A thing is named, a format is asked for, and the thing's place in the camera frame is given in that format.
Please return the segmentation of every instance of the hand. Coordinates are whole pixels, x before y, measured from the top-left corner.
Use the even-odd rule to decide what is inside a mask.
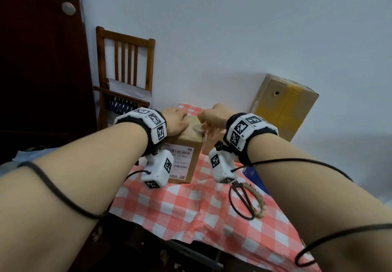
[[[203,130],[209,130],[211,128],[226,129],[226,122],[228,119],[236,114],[236,112],[230,110],[224,104],[216,104],[212,109],[206,109],[198,114],[198,119],[203,124]]]
[[[178,135],[189,126],[189,122],[182,120],[188,115],[188,112],[181,108],[171,107],[169,109],[164,109],[162,115],[166,120],[166,131],[169,137]]]

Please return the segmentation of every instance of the black scissors handle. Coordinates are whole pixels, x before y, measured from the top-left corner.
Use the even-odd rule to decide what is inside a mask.
[[[238,192],[238,190],[237,190],[238,188],[242,189],[242,192],[244,193],[246,200],[245,200],[245,199],[242,197],[242,195]],[[251,217],[247,217],[247,216],[243,215],[242,213],[240,213],[240,212],[236,209],[236,207],[234,207],[233,201],[231,200],[231,189],[233,189],[233,190],[236,192],[236,194],[238,195],[238,197],[239,197],[239,198],[241,199],[241,201],[245,204],[246,208],[248,208],[249,212],[250,212],[251,215],[252,215]],[[235,211],[239,216],[241,216],[242,218],[247,219],[247,220],[253,220],[253,219],[256,217],[256,216],[254,215],[253,210],[252,210],[252,204],[251,204],[251,201],[249,200],[248,194],[246,193],[246,191],[245,191],[243,185],[240,184],[238,181],[234,181],[234,182],[231,184],[230,189],[228,190],[228,200],[230,201],[230,204],[231,204],[231,206],[233,207],[234,211]]]

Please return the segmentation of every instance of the wooden chair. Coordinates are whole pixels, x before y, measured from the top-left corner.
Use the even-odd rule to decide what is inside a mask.
[[[135,36],[124,35],[121,33],[105,30],[101,26],[96,27],[96,39],[97,39],[97,53],[98,53],[98,75],[99,75],[99,87],[94,86],[94,90],[100,93],[100,112],[98,116],[98,130],[107,127],[107,114],[106,114],[106,96],[111,95],[121,99],[134,102],[138,107],[149,107],[150,103],[141,99],[140,97],[128,96],[118,92],[109,90],[109,79],[106,77],[106,61],[105,61],[105,38],[111,39],[115,42],[115,79],[120,81],[118,73],[118,47],[119,43],[121,46],[121,82],[128,83],[129,85],[136,86],[137,81],[137,69],[138,69],[138,48],[147,48],[147,69],[146,69],[146,81],[145,90],[152,94],[153,89],[153,68],[154,68],[154,50],[155,40],[150,38],[148,40],[138,38]],[[125,45],[128,45],[128,71],[127,81],[125,82]],[[133,67],[133,84],[131,83],[131,62],[132,62],[132,46],[134,46],[134,67]]]

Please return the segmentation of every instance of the person's left hand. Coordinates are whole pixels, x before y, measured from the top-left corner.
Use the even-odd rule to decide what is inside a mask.
[[[182,120],[187,114],[188,112],[178,107],[171,107],[162,111],[162,115],[166,120],[166,131],[169,137],[178,135],[189,126],[189,122]]]

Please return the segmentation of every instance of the red and white tablecloth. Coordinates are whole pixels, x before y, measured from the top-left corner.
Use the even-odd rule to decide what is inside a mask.
[[[202,109],[180,105],[189,115]],[[142,170],[146,159],[133,171]],[[298,268],[294,258],[302,250],[301,240],[286,216],[271,196],[265,194],[238,172],[238,182],[251,183],[266,203],[264,218],[248,221],[240,217],[228,199],[230,185],[216,183],[208,156],[200,154],[190,184],[168,184],[163,189],[150,190],[140,182],[140,175],[131,176],[118,191],[110,213],[133,221],[156,236],[185,243],[202,241],[255,266],[272,271],[320,271],[317,265]],[[259,210],[257,200],[248,193]],[[235,207],[249,216],[245,205],[232,191]],[[306,255],[303,261],[311,260]]]

